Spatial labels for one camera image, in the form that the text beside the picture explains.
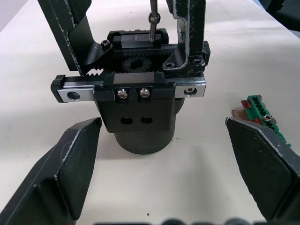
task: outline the white table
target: white table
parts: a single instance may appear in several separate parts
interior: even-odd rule
[[[148,0],[94,0],[87,15],[99,42],[110,30],[148,29],[149,11]],[[176,43],[164,0],[159,13],[159,27]],[[205,22],[205,96],[186,99],[173,140],[150,156],[123,150],[102,127],[78,225],[263,219],[239,173],[225,118],[248,95],[261,94],[300,153],[300,39],[251,0],[208,0]],[[69,72],[38,1],[29,0],[0,33],[0,210],[68,127],[99,116],[93,102],[56,101],[50,84],[59,74],[77,73]]]

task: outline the green connector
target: green connector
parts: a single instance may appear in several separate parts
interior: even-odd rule
[[[285,137],[279,132],[276,120],[272,118],[270,112],[266,109],[260,95],[248,96],[247,100],[241,102],[250,121],[271,128],[286,143]]]

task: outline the screw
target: screw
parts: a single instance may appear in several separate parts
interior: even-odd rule
[[[200,59],[195,59],[195,60],[193,60],[193,63],[195,65],[199,65],[201,63],[201,60]]]
[[[119,89],[119,90],[118,90],[118,92],[117,92],[117,97],[118,97],[119,99],[124,100],[124,99],[126,99],[126,98],[128,97],[128,94],[127,94],[126,90],[125,90],[124,88],[122,88],[122,89]]]
[[[101,46],[104,50],[107,50],[111,46],[111,42],[109,40],[103,40],[101,42]]]
[[[265,115],[265,116],[263,117],[263,120],[264,120],[265,122],[271,122],[271,121],[272,121],[272,116]]]
[[[186,93],[193,93],[195,88],[187,88]]]
[[[149,98],[150,97],[150,91],[147,88],[142,88],[140,90],[140,97],[144,98],[144,99]]]

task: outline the cylindrical base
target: cylindrical base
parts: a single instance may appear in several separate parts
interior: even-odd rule
[[[115,133],[119,145],[127,151],[135,154],[148,155],[162,150],[173,138],[175,131],[175,120],[168,131],[160,132],[130,132]]]

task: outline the metal rod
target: metal rod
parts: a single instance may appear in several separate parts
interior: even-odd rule
[[[157,0],[150,0],[151,5],[151,13],[154,17],[158,17],[158,1]]]
[[[151,22],[151,21],[153,21],[152,18],[158,18],[158,1],[150,0],[150,5],[151,5],[151,14],[149,16],[149,22],[151,23],[151,26],[150,26],[149,40],[150,42],[154,42],[157,22]]]

